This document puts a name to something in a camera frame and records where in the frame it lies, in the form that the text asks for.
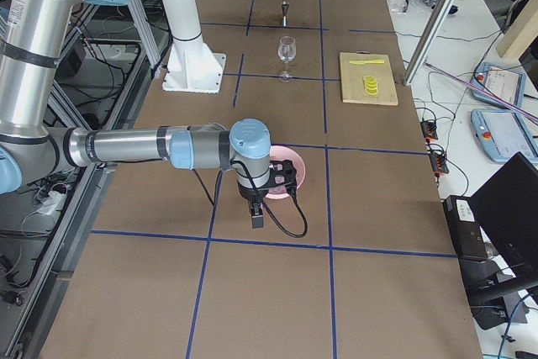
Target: table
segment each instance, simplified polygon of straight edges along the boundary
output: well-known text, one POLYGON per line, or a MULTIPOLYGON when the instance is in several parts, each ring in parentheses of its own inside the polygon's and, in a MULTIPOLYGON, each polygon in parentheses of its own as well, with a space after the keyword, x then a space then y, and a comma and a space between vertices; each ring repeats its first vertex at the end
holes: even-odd
MULTIPOLYGON (((410 89, 397 107, 340 100, 341 51, 388 54, 403 76, 385 0, 286 0, 285 29, 281 1, 197 0, 227 54, 221 90, 155 80, 135 126, 263 120, 306 163, 308 235, 251 229, 233 175, 211 209, 192 173, 121 166, 44 359, 480 357, 410 89), (275 76, 283 34, 298 44, 290 83, 275 76)), ((290 201, 270 205, 299 230, 290 201)))
MULTIPOLYGON (((396 5, 400 1, 388 0, 388 4, 396 5)), ((498 25, 483 0, 456 0, 455 4, 459 7, 458 12, 446 19, 439 35, 470 40, 498 32, 498 25)), ((402 51, 402 57, 404 60, 409 61, 419 38, 406 34, 420 35, 430 13, 425 8, 412 8, 409 13, 398 13, 396 8, 394 10, 391 17, 394 29, 399 33, 398 43, 402 51)), ((469 72, 463 75, 464 78, 469 79, 471 77, 470 72, 473 71, 496 36, 497 34, 472 42, 438 38, 430 49, 428 62, 456 75, 469 72)), ((502 36, 495 41, 495 44, 501 39, 502 36)), ((485 61, 497 63, 501 66, 518 66, 520 64, 517 60, 501 59, 495 45, 488 53, 488 58, 485 61)), ((517 70, 525 71, 523 67, 518 67, 517 70)), ((465 86, 441 75, 432 74, 429 85, 428 75, 430 72, 430 69, 423 66, 411 84, 415 97, 414 101, 418 108, 426 106, 433 110, 438 117, 451 117, 451 114, 445 108, 457 111, 452 130, 451 121, 447 119, 439 121, 439 142, 437 143, 445 148, 448 146, 448 158, 466 173, 469 179, 466 195, 470 196, 501 167, 500 164, 489 160, 483 153, 475 137, 470 120, 470 114, 473 109, 493 107, 490 104, 478 101, 469 92, 465 92, 465 86)), ((530 80, 526 81, 525 93, 537 95, 530 80)), ((538 103, 526 98, 523 103, 523 109, 530 111, 532 114, 537 114, 538 103)), ((419 109, 417 112, 421 118, 423 110, 419 109)), ((426 112, 425 118, 431 119, 431 114, 426 112)), ((538 127, 529 121, 526 121, 526 123, 531 133, 536 135, 538 127)), ((439 194, 441 198, 446 198, 451 194, 462 194, 467 187, 465 177, 453 165, 449 165, 449 169, 451 173, 440 179, 439 194)), ((496 261, 498 261, 501 268, 507 266, 500 257, 496 261)), ((526 300, 526 304, 536 307, 535 303, 530 299, 526 300)), ((530 314, 528 314, 528 320, 528 325, 513 325, 513 328, 510 329, 510 335, 517 341, 512 344, 505 344, 504 354, 506 356, 514 357, 514 352, 517 350, 538 352, 538 335, 535 332, 538 327, 538 312, 531 310, 530 314)), ((504 333, 504 328, 505 325, 500 325, 494 329, 484 331, 477 326, 483 352, 497 355, 500 343, 499 336, 504 333)))

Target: white plug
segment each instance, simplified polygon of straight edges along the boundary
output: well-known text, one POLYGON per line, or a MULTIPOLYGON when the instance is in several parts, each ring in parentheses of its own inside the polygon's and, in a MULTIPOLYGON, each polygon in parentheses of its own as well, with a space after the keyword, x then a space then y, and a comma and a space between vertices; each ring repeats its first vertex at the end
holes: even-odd
POLYGON ((66 201, 66 196, 66 194, 58 191, 50 191, 49 196, 43 199, 40 208, 37 209, 37 213, 52 216, 55 212, 61 211, 66 201))

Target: yellow knife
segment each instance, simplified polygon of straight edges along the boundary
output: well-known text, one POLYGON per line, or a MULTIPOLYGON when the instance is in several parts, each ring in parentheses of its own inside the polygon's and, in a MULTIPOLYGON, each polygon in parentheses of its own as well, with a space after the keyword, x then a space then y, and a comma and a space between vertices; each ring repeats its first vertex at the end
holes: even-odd
POLYGON ((382 64, 385 63, 384 59, 370 59, 365 61, 350 61, 352 65, 369 65, 369 64, 382 64))

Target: brown tabletop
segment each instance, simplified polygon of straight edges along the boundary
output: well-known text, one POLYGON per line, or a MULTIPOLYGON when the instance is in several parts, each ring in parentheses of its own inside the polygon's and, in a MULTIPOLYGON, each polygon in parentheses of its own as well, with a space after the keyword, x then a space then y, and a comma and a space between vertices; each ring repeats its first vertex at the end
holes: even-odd
MULTIPOLYGON (((235 176, 212 209, 191 172, 120 166, 41 353, 49 358, 481 357, 410 88, 396 107, 343 104, 340 52, 388 54, 386 0, 197 0, 227 54, 219 94, 163 92, 137 128, 264 121, 306 178, 303 239, 253 230, 235 176), (289 83, 277 45, 297 40, 289 83)), ((216 171, 201 172, 213 187, 216 171)), ((291 230, 289 199, 269 205, 291 230)))

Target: black band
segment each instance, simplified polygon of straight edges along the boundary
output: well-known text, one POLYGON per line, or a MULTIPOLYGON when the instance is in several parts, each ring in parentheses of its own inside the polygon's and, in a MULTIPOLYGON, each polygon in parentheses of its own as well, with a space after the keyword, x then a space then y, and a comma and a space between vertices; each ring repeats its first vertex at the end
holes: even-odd
POLYGON ((162 160, 168 161, 170 156, 168 155, 168 150, 166 150, 166 132, 168 131, 169 126, 160 126, 157 129, 157 153, 162 160))
POLYGON ((202 31, 200 31, 200 34, 198 34, 196 37, 192 37, 192 38, 189 38, 188 40, 182 40, 181 38, 177 38, 177 37, 174 37, 174 40, 178 40, 178 41, 183 41, 183 42, 188 42, 188 41, 194 41, 196 38, 198 38, 200 35, 202 35, 202 31))
POLYGON ((223 171, 232 169, 229 163, 229 131, 223 130, 219 133, 219 160, 220 168, 223 171))
POLYGON ((71 151, 69 150, 69 142, 71 140, 71 134, 75 128, 69 128, 64 135, 64 140, 62 142, 62 149, 64 151, 64 156, 66 157, 66 160, 69 164, 71 164, 73 167, 76 167, 76 163, 71 158, 71 151))
POLYGON ((95 138, 99 131, 91 130, 86 135, 86 154, 92 163, 100 163, 98 154, 95 152, 95 138))
POLYGON ((56 144, 55 140, 52 138, 52 136, 48 136, 48 141, 52 145, 52 148, 54 149, 55 153, 55 161, 54 166, 52 167, 52 170, 50 170, 49 174, 52 174, 56 171, 56 168, 58 168, 58 164, 60 164, 60 149, 58 148, 58 145, 56 144))
POLYGON ((49 138, 17 138, 15 136, 7 136, 0 134, 0 142, 11 143, 12 145, 42 145, 47 143, 49 138))
POLYGON ((26 62, 30 65, 47 67, 49 69, 56 69, 56 67, 58 67, 60 64, 59 58, 38 55, 34 52, 30 52, 29 50, 24 50, 15 45, 8 44, 2 39, 0 39, 0 55, 5 55, 8 58, 15 59, 16 61, 26 62))

